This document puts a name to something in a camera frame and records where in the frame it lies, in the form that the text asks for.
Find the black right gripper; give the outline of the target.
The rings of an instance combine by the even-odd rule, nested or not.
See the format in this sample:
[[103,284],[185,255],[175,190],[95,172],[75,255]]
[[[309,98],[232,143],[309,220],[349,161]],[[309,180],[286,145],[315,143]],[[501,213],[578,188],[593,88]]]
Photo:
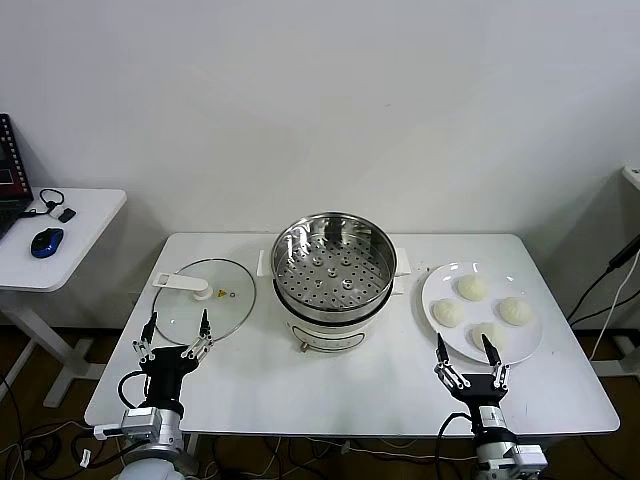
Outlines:
[[481,339],[489,365],[492,367],[493,376],[490,374],[469,374],[464,377],[456,371],[451,364],[446,344],[440,333],[437,334],[437,363],[434,372],[441,383],[448,390],[452,390],[452,397],[467,407],[498,407],[508,392],[510,366],[502,362],[498,349],[486,334],[482,334]]

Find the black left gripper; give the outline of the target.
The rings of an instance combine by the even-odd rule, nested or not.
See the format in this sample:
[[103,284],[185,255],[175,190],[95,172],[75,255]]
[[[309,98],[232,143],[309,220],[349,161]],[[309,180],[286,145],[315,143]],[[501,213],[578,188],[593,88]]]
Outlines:
[[214,341],[208,320],[208,310],[202,312],[198,335],[185,347],[160,347],[152,350],[157,312],[153,311],[144,325],[139,340],[132,342],[141,363],[142,372],[149,378],[142,407],[183,408],[180,394],[183,378],[195,371],[211,350]]

